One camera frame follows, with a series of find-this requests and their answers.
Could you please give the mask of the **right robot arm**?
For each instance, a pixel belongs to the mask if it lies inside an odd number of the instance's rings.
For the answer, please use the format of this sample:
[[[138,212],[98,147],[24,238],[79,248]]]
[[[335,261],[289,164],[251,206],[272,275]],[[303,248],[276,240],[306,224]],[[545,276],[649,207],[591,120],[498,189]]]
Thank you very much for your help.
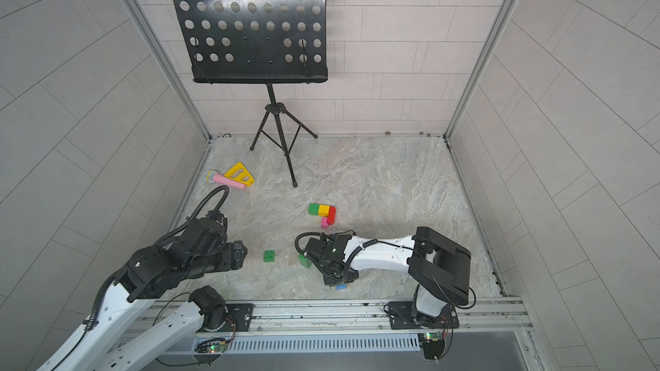
[[[365,270],[406,273],[417,283],[411,306],[404,309],[389,303],[385,313],[413,328],[456,329],[457,309],[469,310],[476,304],[469,286],[471,252],[428,227],[386,240],[362,238],[352,230],[331,235],[307,232],[298,235],[294,245],[328,286],[352,283]]]

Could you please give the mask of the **green lego brick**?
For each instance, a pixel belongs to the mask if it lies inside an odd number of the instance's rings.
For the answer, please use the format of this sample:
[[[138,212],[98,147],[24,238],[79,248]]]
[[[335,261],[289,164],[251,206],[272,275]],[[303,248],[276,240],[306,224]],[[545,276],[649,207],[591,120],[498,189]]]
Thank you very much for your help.
[[[302,255],[302,254],[299,254],[299,256],[298,256],[298,261],[299,261],[299,263],[300,263],[303,267],[305,267],[306,269],[309,269],[309,268],[311,268],[311,266],[312,266],[312,262],[311,262],[309,259],[307,259],[307,258],[306,258],[304,255]]]
[[[320,209],[319,204],[310,204],[309,209],[308,209],[308,213],[311,216],[318,216],[319,215],[319,209]]]
[[[265,263],[273,263],[275,261],[276,252],[274,250],[266,250],[263,255]]]

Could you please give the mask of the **yellow lego brick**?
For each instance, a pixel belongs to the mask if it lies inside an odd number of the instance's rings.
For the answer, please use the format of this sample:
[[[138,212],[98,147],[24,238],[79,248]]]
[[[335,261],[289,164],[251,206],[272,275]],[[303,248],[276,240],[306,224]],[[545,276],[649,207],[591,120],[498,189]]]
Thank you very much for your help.
[[[326,204],[320,204],[318,209],[318,215],[321,217],[328,217],[330,213],[330,206]]]

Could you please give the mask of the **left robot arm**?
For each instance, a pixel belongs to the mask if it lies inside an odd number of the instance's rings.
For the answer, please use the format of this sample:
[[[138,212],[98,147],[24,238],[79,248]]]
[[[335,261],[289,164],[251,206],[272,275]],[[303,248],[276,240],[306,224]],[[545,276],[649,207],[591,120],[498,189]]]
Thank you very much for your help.
[[[185,223],[132,254],[104,281],[89,316],[41,369],[140,370],[196,331],[228,326],[236,333],[238,324],[225,299],[204,286],[137,338],[115,345],[142,313],[180,283],[242,268],[247,247],[228,240],[227,219],[220,211],[229,193],[226,185],[216,187]]]

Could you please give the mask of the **red lego brick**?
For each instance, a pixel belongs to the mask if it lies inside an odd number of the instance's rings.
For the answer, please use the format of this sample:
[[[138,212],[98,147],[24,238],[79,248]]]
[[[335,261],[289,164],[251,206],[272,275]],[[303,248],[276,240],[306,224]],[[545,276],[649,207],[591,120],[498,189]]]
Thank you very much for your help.
[[[329,226],[332,226],[332,225],[335,224],[336,212],[337,211],[336,211],[336,208],[334,206],[329,207],[328,216],[327,216]]]

